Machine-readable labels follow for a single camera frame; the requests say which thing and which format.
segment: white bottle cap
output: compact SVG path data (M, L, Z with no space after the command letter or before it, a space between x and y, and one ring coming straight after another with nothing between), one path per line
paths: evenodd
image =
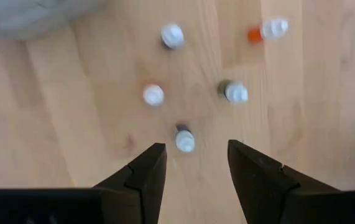
M265 40L276 40L282 37L289 28L286 19L273 19L263 23L261 34Z
M158 106L164 102L164 91L157 85L149 85L144 90L144 101L151 106Z
M233 82L226 87L225 95L232 103L245 103L248 100L247 89L242 83Z
M176 24L166 25L162 29L162 40L170 49L177 49L184 44L184 34L182 29Z
M192 152L195 148L195 138L189 131L179 131L176 135L176 146L182 152Z

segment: gray object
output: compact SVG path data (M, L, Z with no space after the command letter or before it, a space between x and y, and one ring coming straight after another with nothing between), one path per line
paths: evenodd
M0 0L0 39L38 37L105 0Z

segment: wooden floor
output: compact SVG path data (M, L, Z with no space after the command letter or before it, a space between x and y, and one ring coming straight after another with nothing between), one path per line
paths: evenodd
M48 36L0 42L0 187L90 187L154 142L168 149L160 223L245 223L227 163L238 139L341 189L355 189L355 0L109 0ZM246 43L262 19L288 34ZM160 29L181 25L167 51ZM216 94L225 79L245 105ZM142 89L158 83L165 104ZM174 146L175 124L196 136Z

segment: orange bottle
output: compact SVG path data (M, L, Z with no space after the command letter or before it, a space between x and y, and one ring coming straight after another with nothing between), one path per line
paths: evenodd
M261 26L249 29L247 39L252 44L262 42L263 40L276 40L286 33L288 27L286 19L265 21Z

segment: bottle cap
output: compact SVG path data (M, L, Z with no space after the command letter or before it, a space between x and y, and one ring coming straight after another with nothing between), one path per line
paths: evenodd
M245 103L248 100L247 89L242 83L230 83L226 87L225 95L232 103Z
M162 29L162 40L170 49L177 49L184 44L184 34L177 24L168 24Z
M192 152L195 148L195 138L189 131L179 131L176 135L176 146L182 152Z
M158 106L164 102L164 91L158 85L149 85L144 90L144 101L151 106Z
M283 36L289 28L286 19L273 19L263 23L261 34L265 40L276 40Z

